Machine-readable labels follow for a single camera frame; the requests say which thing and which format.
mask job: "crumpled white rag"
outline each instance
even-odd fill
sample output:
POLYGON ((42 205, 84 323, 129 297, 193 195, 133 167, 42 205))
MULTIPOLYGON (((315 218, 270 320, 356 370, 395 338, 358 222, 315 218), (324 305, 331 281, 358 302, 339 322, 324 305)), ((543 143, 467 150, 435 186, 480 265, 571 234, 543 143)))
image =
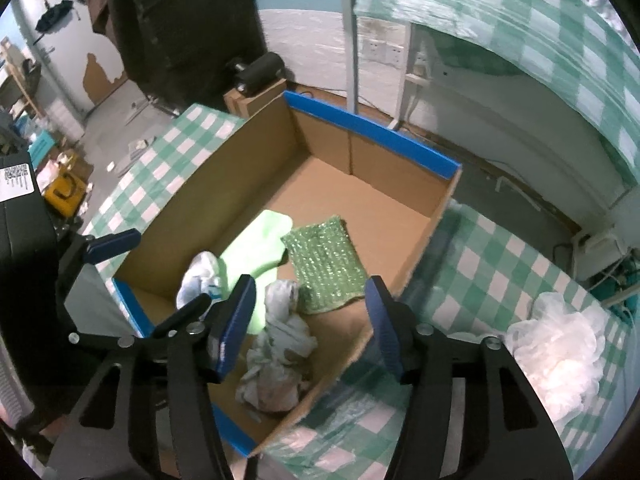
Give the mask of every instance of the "crumpled white rag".
POLYGON ((187 272, 182 277, 182 284, 175 298, 177 308, 184 307, 200 294, 208 294, 212 303, 222 300, 222 279, 218 259, 209 251, 204 251, 189 264, 187 272))
POLYGON ((238 402, 266 413, 289 412, 310 386, 306 362, 318 346, 308 325, 295 313, 298 284, 276 280, 266 287, 266 327, 246 354, 247 373, 236 390, 238 402))

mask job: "small cardboard box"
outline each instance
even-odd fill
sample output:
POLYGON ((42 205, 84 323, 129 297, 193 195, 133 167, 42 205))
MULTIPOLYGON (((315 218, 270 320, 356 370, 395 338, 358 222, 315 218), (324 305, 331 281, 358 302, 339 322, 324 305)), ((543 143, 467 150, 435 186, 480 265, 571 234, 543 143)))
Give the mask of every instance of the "small cardboard box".
POLYGON ((269 85, 259 94, 253 97, 244 97, 238 90, 232 88, 225 94, 225 104, 229 108, 229 113, 248 119, 260 108, 265 107, 277 96, 287 89, 287 81, 280 79, 269 85))
MULTIPOLYGON (((458 182, 456 162, 365 118, 285 92, 220 146, 169 200, 115 277, 127 283, 153 323, 175 311, 191 259, 220 254, 264 209, 294 227, 339 215, 369 274, 399 294, 458 182)), ((280 278, 295 279, 291 264, 280 278)), ((314 386, 286 416, 260 414, 235 400, 244 355, 220 385, 209 385, 223 438, 244 454, 259 452, 305 416, 316 399, 362 353, 372 328, 364 300, 305 316, 319 346, 311 355, 314 386)))

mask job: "bubble wrap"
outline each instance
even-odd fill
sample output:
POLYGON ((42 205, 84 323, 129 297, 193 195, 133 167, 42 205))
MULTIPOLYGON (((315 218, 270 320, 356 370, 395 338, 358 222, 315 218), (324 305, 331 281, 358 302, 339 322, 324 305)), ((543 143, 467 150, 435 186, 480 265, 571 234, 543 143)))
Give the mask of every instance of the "bubble wrap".
POLYGON ((300 282, 299 312, 328 312, 364 295, 367 273, 340 217, 293 229, 282 242, 300 282))

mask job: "electrical outlet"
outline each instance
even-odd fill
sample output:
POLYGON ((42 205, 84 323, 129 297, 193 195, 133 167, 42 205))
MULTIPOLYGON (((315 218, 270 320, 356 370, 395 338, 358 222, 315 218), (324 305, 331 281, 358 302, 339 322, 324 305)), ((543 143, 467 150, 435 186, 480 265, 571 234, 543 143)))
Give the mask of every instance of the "electrical outlet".
POLYGON ((362 57, 378 63, 385 62, 386 43, 379 40, 362 40, 362 57))
POLYGON ((395 66, 396 68, 400 68, 400 65, 402 65, 403 51, 404 47, 393 43, 387 43, 385 63, 391 66, 395 66))

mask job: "white plastic bag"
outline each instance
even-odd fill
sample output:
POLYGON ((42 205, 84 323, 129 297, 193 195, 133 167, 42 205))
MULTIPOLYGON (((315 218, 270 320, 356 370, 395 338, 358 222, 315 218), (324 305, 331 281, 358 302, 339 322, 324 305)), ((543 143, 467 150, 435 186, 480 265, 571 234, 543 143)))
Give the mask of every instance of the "white plastic bag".
POLYGON ((218 259, 209 251, 199 253, 189 264, 189 269, 182 278, 180 290, 175 298, 177 308, 184 307, 200 294, 208 294, 212 302, 222 300, 220 290, 220 267, 218 259))
POLYGON ((504 343, 561 431, 598 393, 607 315, 598 305, 575 312, 556 292, 540 294, 531 315, 507 329, 504 343))

